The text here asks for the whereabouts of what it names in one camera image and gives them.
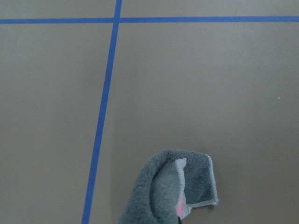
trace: blue painter's tape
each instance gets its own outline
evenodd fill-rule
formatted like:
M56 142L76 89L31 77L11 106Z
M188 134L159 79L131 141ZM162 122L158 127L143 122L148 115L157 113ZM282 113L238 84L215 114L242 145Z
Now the blue painter's tape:
M203 16L203 17L132 17L120 18L53 18L53 19L0 19L0 24L52 23L180 23L180 22L299 22L299 16Z
M299 16L203 16L120 18L121 23L180 22L299 22Z
M113 70L113 64L114 64L114 55L115 55L115 49L116 49L116 43L117 43L120 15L121 15L121 0L116 0L115 12L114 12L114 22L113 22L113 27L112 27L110 48L109 48L107 68L106 68L106 75L105 75L102 100L101 100L101 105L100 105L97 131L95 134L95 140L94 140L94 146L93 146L93 155L92 155L92 161L91 161L90 171L89 171L88 185L87 185L87 190L86 190L85 204L84 204L84 210L83 210L83 216L82 216L82 224L89 223L90 212L91 212L91 208L92 208L94 185L95 185L98 162L99 162L99 157L100 157L100 147L101 147L101 141L102 141L102 136L103 136L103 129L104 129L106 110L107 110L111 76L112 76L112 70Z
M0 24L113 23L113 18L0 19Z

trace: concrete floor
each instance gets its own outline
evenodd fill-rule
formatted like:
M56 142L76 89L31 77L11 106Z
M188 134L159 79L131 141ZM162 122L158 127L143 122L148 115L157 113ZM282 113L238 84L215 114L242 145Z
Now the concrete floor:
M114 1L1 1L0 19L113 17ZM121 15L298 15L299 2L124 0ZM112 24L0 24L0 223L81 223ZM219 205L184 224L299 219L299 23L120 24L91 224L146 161L209 154Z

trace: gray floor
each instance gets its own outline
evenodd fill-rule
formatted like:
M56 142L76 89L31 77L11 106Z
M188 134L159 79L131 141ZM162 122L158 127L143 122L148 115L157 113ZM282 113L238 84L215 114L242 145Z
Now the gray floor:
M1 18L112 17L114 1L0 1ZM297 15L299 2L124 0L122 16ZM80 223L111 24L0 25L0 223ZM209 154L220 203L184 224L299 219L299 23L120 24L91 224L140 169Z

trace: pink spot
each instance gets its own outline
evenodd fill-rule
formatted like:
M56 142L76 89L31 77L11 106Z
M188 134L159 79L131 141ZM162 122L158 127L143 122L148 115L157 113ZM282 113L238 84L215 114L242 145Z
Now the pink spot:
M182 217L183 216L183 211L185 207L185 195L182 195L181 199L179 200L179 203L177 205L176 211L177 211L177 216Z

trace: gray towel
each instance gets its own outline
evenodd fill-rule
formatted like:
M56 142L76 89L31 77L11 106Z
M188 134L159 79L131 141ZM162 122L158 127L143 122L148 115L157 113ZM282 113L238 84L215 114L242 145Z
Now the gray towel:
M118 224L177 224L192 208L217 203L210 156L165 150L141 170Z

